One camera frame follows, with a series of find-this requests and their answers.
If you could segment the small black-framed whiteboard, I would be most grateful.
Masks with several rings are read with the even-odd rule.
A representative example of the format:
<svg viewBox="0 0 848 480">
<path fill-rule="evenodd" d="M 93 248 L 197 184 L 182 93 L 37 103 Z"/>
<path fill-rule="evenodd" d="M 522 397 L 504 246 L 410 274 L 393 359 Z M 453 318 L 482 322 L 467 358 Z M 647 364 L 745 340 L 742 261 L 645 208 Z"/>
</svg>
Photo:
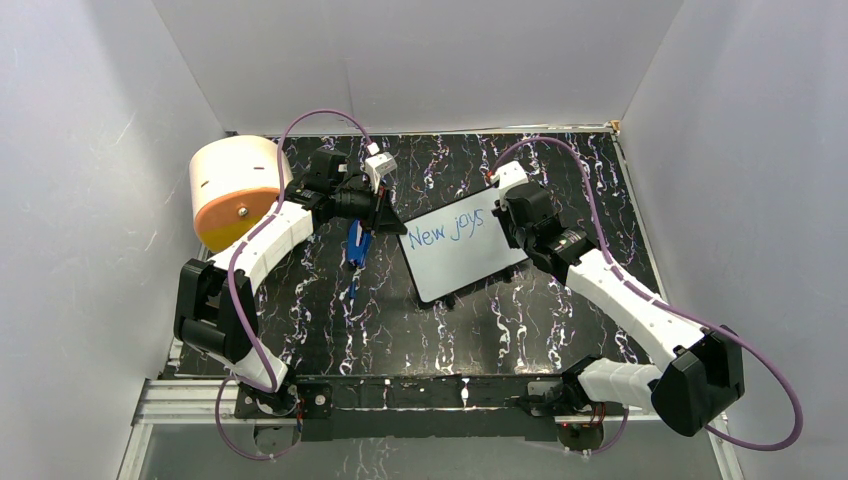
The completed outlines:
<svg viewBox="0 0 848 480">
<path fill-rule="evenodd" d="M 528 259 L 508 245 L 493 215 L 495 188 L 405 222 L 398 236 L 418 300 L 431 303 Z"/>
</svg>

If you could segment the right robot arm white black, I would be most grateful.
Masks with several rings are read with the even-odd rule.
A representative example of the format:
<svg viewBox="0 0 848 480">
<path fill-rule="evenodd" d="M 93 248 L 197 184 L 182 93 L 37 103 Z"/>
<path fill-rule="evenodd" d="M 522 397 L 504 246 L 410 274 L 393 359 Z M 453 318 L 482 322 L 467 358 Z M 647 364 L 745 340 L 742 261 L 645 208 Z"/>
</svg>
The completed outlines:
<svg viewBox="0 0 848 480">
<path fill-rule="evenodd" d="M 635 406 L 691 437 L 743 396 L 738 344 L 635 293 L 636 281 L 608 262 L 585 231 L 567 227 L 541 186 L 523 183 L 497 192 L 493 214 L 508 245 L 599 307 L 651 360 L 631 364 L 589 355 L 569 367 L 562 397 L 571 411 L 587 414 L 606 402 Z"/>
</svg>

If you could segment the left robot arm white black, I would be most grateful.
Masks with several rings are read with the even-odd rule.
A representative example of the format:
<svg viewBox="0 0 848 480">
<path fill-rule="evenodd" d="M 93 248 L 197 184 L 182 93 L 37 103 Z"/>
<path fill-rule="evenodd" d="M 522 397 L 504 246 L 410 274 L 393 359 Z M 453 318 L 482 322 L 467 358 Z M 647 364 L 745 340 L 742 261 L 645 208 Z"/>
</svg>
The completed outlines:
<svg viewBox="0 0 848 480">
<path fill-rule="evenodd" d="M 275 416 L 294 411 L 299 391 L 286 381 L 288 366 L 258 337 L 258 287 L 318 227 L 334 219 L 356 220 L 366 234 L 407 231 L 383 180 L 397 162 L 375 144 L 369 144 L 368 153 L 358 165 L 336 150 L 314 151 L 307 170 L 286 183 L 256 226 L 211 259 L 191 259 L 180 271 L 175 337 L 260 392 L 260 403 Z"/>
</svg>

